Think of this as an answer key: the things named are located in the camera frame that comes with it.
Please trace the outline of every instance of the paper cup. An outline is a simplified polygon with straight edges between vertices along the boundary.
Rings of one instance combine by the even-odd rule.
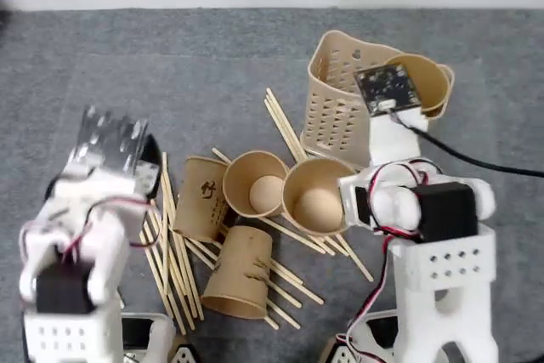
[[[450,97],[453,84],[440,66],[419,54],[399,54],[387,60],[385,64],[398,63],[405,67],[416,86],[422,101],[422,112],[426,115],[427,112],[441,112],[442,106]]]
[[[272,237],[264,231],[237,225],[224,241],[202,304],[221,314],[263,319],[266,313]]]
[[[297,164],[283,185],[283,208],[289,221],[311,235],[346,230],[337,179],[352,174],[349,166],[325,157]]]
[[[279,157],[263,150],[238,156],[224,174],[225,199],[247,218],[280,214],[281,187],[287,171]]]
[[[207,157],[185,161],[173,230],[198,241],[216,241],[229,205],[223,195],[227,165]]]

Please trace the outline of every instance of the perforated basket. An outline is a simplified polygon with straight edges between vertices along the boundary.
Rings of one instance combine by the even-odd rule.
[[[308,65],[309,92],[301,135],[305,150],[347,162],[355,168],[370,161],[369,115],[354,80],[354,72],[383,65],[397,48],[367,43],[333,30],[321,38]],[[450,67],[439,65],[453,85]],[[435,113],[439,118],[444,113]]]

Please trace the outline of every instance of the gray carpet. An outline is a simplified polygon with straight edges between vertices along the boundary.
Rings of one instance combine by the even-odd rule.
[[[432,10],[121,10],[3,16],[0,28],[0,356],[22,360],[16,238],[38,211],[45,186],[64,165],[87,103],[150,118],[171,152],[176,184],[189,155],[261,148],[292,159],[263,106],[271,86],[293,126],[303,125],[305,67],[320,36],[337,28],[365,40],[426,54],[453,66],[457,82],[433,133],[484,160],[544,167],[544,12]],[[447,173],[481,177],[496,190],[489,222],[498,240],[493,323],[502,362],[544,352],[544,183],[471,167],[427,145]],[[325,306],[294,309],[300,331],[206,312],[190,340],[203,361],[311,362],[371,290],[343,256],[318,256],[285,236],[275,253]],[[377,275],[379,240],[348,238]],[[207,269],[194,260],[203,290]],[[128,309],[162,311],[145,257],[131,255],[122,282]],[[391,280],[375,309],[394,307]]]

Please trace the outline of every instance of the black cable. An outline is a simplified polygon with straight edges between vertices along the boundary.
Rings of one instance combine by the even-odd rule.
[[[496,170],[497,172],[521,174],[524,176],[532,176],[535,178],[544,178],[544,172],[540,170],[530,170],[530,169],[522,169],[519,167],[501,166],[501,165],[496,165],[495,163],[488,163],[488,162],[480,161],[478,159],[474,159],[473,157],[464,155],[461,152],[458,152],[457,150],[451,148],[450,146],[446,145],[444,142],[441,142],[438,139],[436,139],[434,136],[429,135],[427,132],[422,131],[421,129],[406,125],[400,120],[399,116],[395,114],[391,114],[391,117],[393,118],[395,122],[399,123],[406,129],[410,129],[413,133],[415,133],[418,136],[421,136],[423,139],[427,140],[431,144],[439,147],[444,152],[449,153],[450,155],[464,162],[470,163],[471,165],[483,167],[490,170]]]

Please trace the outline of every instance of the cup rim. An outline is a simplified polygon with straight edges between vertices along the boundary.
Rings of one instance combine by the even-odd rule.
[[[281,166],[284,168],[285,172],[286,172],[286,176],[285,178],[283,178],[283,181],[285,182],[286,180],[286,177],[287,177],[287,174],[289,174],[289,167],[277,156],[275,155],[274,153],[272,152],[268,152],[267,150],[249,150],[248,152],[245,152],[245,153],[242,153],[241,155],[239,155],[238,157],[236,157],[236,159],[234,159],[234,161],[232,161],[231,163],[229,163],[229,165],[227,166],[227,169],[225,170],[224,172],[224,175],[223,175],[223,196],[224,196],[224,199],[227,201],[227,203],[229,204],[230,208],[232,208],[236,213],[240,214],[242,217],[245,217],[245,218],[261,218],[261,217],[267,217],[271,214],[274,214],[275,212],[278,211],[279,208],[281,208],[282,206],[282,200],[280,200],[280,202],[278,203],[278,205],[276,207],[274,207],[273,209],[271,210],[268,210],[268,212],[264,212],[264,213],[257,213],[255,212],[255,214],[249,214],[249,213],[244,213],[244,212],[239,212],[235,206],[232,205],[232,203],[230,202],[230,198],[229,196],[226,194],[225,192],[225,180],[227,179],[227,176],[230,172],[230,169],[232,168],[232,166],[236,163],[236,161],[238,161],[239,159],[243,158],[243,157],[246,157],[246,156],[250,156],[251,154],[255,154],[255,153],[264,153],[265,155],[268,155],[268,156],[272,156],[278,163],[281,164]]]
[[[295,220],[294,217],[287,211],[287,206],[285,204],[285,199],[284,199],[284,197],[285,197],[284,191],[285,191],[287,180],[293,174],[293,172],[296,171],[299,167],[301,167],[302,165],[304,165],[304,164],[306,164],[308,162],[314,162],[314,161],[335,162],[335,163],[338,163],[338,164],[342,165],[343,167],[345,167],[347,170],[352,172],[352,174],[356,174],[355,170],[351,166],[349,166],[348,163],[346,163],[344,161],[341,161],[339,159],[333,158],[333,157],[325,157],[325,156],[311,157],[311,158],[306,159],[305,161],[297,163],[295,166],[293,166],[291,168],[291,170],[289,170],[289,173],[287,174],[287,176],[286,176],[286,178],[284,180],[283,186],[281,188],[281,208],[283,210],[283,215],[297,229],[299,229],[299,230],[301,230],[301,231],[303,231],[303,232],[305,232],[307,234],[310,234],[310,235],[314,235],[314,236],[317,236],[317,237],[325,237],[325,236],[329,236],[329,235],[335,235],[335,234],[342,233],[342,232],[346,231],[349,228],[349,227],[347,227],[345,225],[345,223],[343,221],[342,221],[342,223],[340,223],[340,227],[338,229],[336,229],[334,231],[329,231],[329,232],[324,233],[324,232],[319,232],[319,231],[307,229],[306,227],[301,225],[297,220]]]
[[[436,66],[436,69],[437,69],[437,71],[440,72],[441,77],[443,77],[445,79],[445,84],[447,86],[446,90],[445,90],[445,94],[444,94],[444,97],[442,98],[442,100],[438,104],[435,104],[435,105],[429,106],[429,107],[425,107],[425,108],[422,107],[422,112],[425,113],[425,112],[429,112],[429,111],[434,111],[434,110],[437,110],[438,108],[440,108],[440,106],[444,105],[445,101],[450,96],[451,84],[450,84],[450,79],[448,78],[448,76],[444,73],[442,68],[440,68],[440,64],[437,63],[434,60],[431,60],[429,57],[426,57],[426,56],[421,55],[421,54],[416,54],[416,53],[400,53],[400,54],[397,54],[397,55],[391,57],[390,59],[388,59],[384,64],[385,65],[390,64],[391,60],[398,59],[399,57],[417,57],[418,59],[425,60],[428,63],[431,63],[432,65]]]

